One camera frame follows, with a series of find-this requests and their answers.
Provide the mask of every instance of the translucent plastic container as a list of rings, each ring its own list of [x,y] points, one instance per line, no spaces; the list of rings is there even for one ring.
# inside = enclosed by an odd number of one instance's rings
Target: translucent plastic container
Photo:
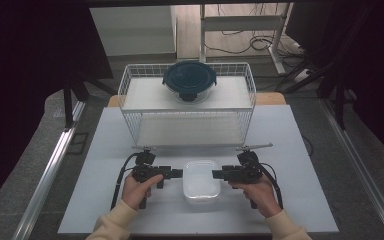
[[[220,195],[220,180],[214,179],[212,170],[218,170],[211,160],[188,162],[183,167],[183,193],[192,205],[214,204]]]

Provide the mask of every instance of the white shelf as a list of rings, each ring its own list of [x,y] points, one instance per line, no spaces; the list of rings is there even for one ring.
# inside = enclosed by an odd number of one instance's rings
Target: white shelf
[[[239,126],[235,113],[144,114],[137,145],[241,146],[243,140]]]
[[[218,76],[208,98],[197,104],[178,102],[162,82],[162,77],[132,78],[122,110],[252,109],[243,76]]]

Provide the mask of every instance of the wall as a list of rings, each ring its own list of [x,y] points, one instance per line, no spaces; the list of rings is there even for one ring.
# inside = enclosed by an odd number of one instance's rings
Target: wall
[[[175,52],[170,6],[91,8],[107,56]]]

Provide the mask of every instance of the plastic container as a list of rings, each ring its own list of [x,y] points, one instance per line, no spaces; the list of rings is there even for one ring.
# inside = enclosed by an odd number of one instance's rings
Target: plastic container
[[[208,97],[211,87],[217,84],[216,76],[216,72],[206,64],[184,61],[165,71],[163,84],[173,92],[176,101],[195,104]]]
[[[183,194],[192,205],[209,205],[218,201],[220,180],[214,179],[212,170],[218,170],[211,160],[191,161],[183,167]]]

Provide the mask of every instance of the metal rail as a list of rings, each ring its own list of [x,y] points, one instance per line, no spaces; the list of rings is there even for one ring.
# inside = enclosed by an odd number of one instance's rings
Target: metal rail
[[[333,130],[335,131],[335,134],[338,136],[342,147],[347,153],[355,172],[360,178],[360,181],[366,190],[367,195],[369,196],[372,204],[374,205],[376,211],[379,214],[379,217],[384,224],[384,196],[382,192],[367,170],[364,161],[361,159],[360,155],[355,149],[351,139],[348,137],[347,132],[342,130],[342,128],[336,122],[334,117],[334,110],[332,109],[330,102],[325,99],[321,101],[321,104],[326,116],[329,119],[330,124],[332,125]]]
[[[13,240],[23,240],[29,238],[36,220],[39,217],[43,204],[45,203],[46,197],[48,196],[49,190],[52,187],[55,176],[58,173],[58,169],[67,150],[67,146],[70,143],[70,140],[76,130],[76,126],[80,115],[83,112],[84,106],[85,103],[77,102],[76,106],[74,107],[74,124],[70,129],[68,129],[68,131],[64,131],[61,134],[57,146],[55,147],[54,152],[49,159],[48,165],[43,172],[42,178],[40,179],[39,184],[37,185],[36,190],[30,199],[29,205],[27,206],[27,209],[24,212],[20,223],[18,224],[17,230],[12,237]]]

